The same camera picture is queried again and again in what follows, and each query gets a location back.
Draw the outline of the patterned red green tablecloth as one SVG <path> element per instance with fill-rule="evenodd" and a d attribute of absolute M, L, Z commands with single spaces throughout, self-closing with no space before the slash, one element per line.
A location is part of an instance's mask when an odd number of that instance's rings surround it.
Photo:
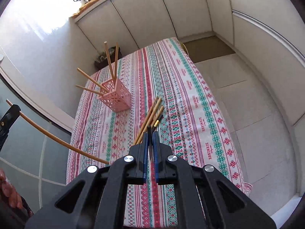
<path fill-rule="evenodd" d="M 71 136 L 74 147 L 109 163 L 125 156 L 158 96 L 164 106 L 157 127 L 160 141 L 189 164 L 211 164 L 244 194 L 251 193 L 220 106 L 178 39 L 164 39 L 123 57 L 118 76 L 131 94 L 131 108 L 114 113 L 84 91 Z"/>

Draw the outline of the yellow cloth on counter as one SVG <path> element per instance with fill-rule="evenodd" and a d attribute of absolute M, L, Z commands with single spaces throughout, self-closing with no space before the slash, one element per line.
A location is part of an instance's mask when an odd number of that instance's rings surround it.
<path fill-rule="evenodd" d="M 88 9 L 89 7 L 91 7 L 92 5 L 94 5 L 95 3 L 97 3 L 100 0 L 89 0 L 86 4 L 82 5 L 79 10 L 74 13 L 71 17 L 73 19 L 75 19 L 77 16 L 79 16 L 81 13 L 83 13 L 86 9 Z"/>

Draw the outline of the bamboo chopstick leaning upright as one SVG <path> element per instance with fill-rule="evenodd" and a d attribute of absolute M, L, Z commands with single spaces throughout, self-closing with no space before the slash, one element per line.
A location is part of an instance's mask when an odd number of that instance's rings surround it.
<path fill-rule="evenodd" d="M 104 42 L 104 49 L 105 49 L 105 53 L 106 53 L 111 77 L 112 77 L 113 83 L 115 84 L 114 72 L 113 72 L 113 69 L 112 69 L 112 62 L 111 62 L 111 58 L 110 58 L 110 54 L 109 54 L 109 47 L 108 47 L 107 41 Z"/>

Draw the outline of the dark trash bin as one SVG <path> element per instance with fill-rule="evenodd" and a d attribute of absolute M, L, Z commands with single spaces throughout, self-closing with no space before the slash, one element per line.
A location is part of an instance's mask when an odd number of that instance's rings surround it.
<path fill-rule="evenodd" d="M 109 48 L 109 55 L 110 55 L 111 63 L 114 63 L 114 61 L 115 61 L 115 50 L 116 50 L 116 47 Z M 108 66 L 107 54 L 105 51 L 103 51 L 94 61 L 94 67 L 96 69 L 100 70 L 107 66 Z"/>

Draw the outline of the pink perforated utensil holder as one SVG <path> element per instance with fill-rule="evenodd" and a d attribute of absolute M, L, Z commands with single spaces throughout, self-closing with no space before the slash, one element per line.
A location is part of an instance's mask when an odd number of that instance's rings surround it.
<path fill-rule="evenodd" d="M 109 109 L 118 113 L 131 108 L 131 94 L 119 78 L 116 79 L 115 83 L 109 79 L 101 85 L 108 89 L 109 93 L 98 96 L 98 99 Z"/>

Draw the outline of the black chopstick gold band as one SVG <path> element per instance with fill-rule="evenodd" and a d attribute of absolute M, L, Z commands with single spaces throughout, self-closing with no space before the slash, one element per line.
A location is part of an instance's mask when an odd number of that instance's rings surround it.
<path fill-rule="evenodd" d="M 147 134 L 148 134 L 148 156 L 151 162 L 153 162 L 153 133 L 157 130 L 159 123 L 163 118 L 163 114 L 160 114 L 156 121 L 153 123 L 152 126 L 148 126 Z"/>

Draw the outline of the bamboo chopstick on table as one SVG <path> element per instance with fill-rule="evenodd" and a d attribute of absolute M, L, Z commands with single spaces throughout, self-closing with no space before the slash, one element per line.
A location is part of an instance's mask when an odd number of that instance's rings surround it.
<path fill-rule="evenodd" d="M 155 98 L 154 102 L 152 103 L 152 105 L 151 105 L 151 107 L 150 107 L 150 109 L 149 109 L 149 111 L 148 111 L 148 113 L 147 113 L 147 116 L 145 117 L 145 119 L 144 119 L 144 121 L 143 121 L 143 123 L 142 123 L 142 125 L 141 125 L 141 127 L 140 127 L 140 130 L 139 130 L 139 132 L 138 132 L 138 134 L 137 134 L 137 136 L 136 136 L 136 138 L 135 138 L 135 140 L 134 140 L 134 142 L 133 142 L 133 145 L 136 145 L 137 141 L 139 140 L 139 138 L 140 138 L 140 136 L 141 136 L 141 134 L 142 134 L 142 132 L 143 132 L 143 130 L 144 130 L 144 127 L 145 127 L 145 125 L 146 125 L 146 123 L 147 123 L 149 117 L 151 116 L 152 111 L 153 111 L 153 108 L 155 107 L 155 105 L 156 105 L 158 99 L 159 99 L 159 98 L 158 98 L 158 96 L 157 96 L 157 97 Z"/>
<path fill-rule="evenodd" d="M 143 130 L 143 132 L 142 132 L 142 134 L 141 134 L 141 136 L 140 136 L 140 138 L 139 138 L 139 140 L 137 141 L 136 144 L 141 143 L 141 140 L 142 140 L 142 138 L 143 138 L 144 132 L 146 131 L 147 127 L 151 124 L 151 122 L 152 122 L 152 120 L 153 120 L 153 117 L 154 117 L 155 114 L 156 114 L 156 111 L 157 111 L 157 109 L 158 109 L 158 107 L 159 107 L 159 105 L 160 105 L 160 103 L 161 103 L 161 101 L 162 101 L 162 98 L 161 98 L 161 97 L 158 97 L 158 98 L 159 98 L 159 99 L 158 99 L 158 101 L 157 101 L 155 107 L 153 108 L 152 114 L 151 114 L 151 116 L 149 117 L 149 119 L 148 119 L 148 121 L 147 121 L 147 123 L 146 123 L 146 125 L 145 125 L 145 127 L 144 127 L 144 130 Z"/>
<path fill-rule="evenodd" d="M 157 115 L 155 116 L 155 118 L 152 121 L 152 124 L 151 124 L 152 132 L 154 132 L 157 129 L 159 123 L 161 122 L 161 120 L 163 118 L 163 111 L 164 111 L 164 106 L 161 106 L 157 112 Z"/>

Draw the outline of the brown floor mat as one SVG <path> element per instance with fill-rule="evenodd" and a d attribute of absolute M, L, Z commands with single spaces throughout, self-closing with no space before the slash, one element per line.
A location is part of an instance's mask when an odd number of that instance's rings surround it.
<path fill-rule="evenodd" d="M 184 43 L 194 63 L 234 54 L 235 51 L 217 36 L 210 36 Z"/>

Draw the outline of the white kitchen cabinets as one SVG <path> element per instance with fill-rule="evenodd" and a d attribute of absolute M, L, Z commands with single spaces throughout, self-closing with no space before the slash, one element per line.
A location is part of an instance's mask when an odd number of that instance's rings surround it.
<path fill-rule="evenodd" d="M 119 44 L 131 94 L 112 113 L 84 92 L 71 141 L 109 162 L 126 154 L 161 98 L 160 137 L 191 164 L 211 163 L 246 186 L 233 135 L 249 146 L 256 182 L 279 169 L 277 192 L 304 191 L 293 127 L 304 115 L 304 26 L 289 0 L 104 0 L 77 19 L 90 43 Z"/>

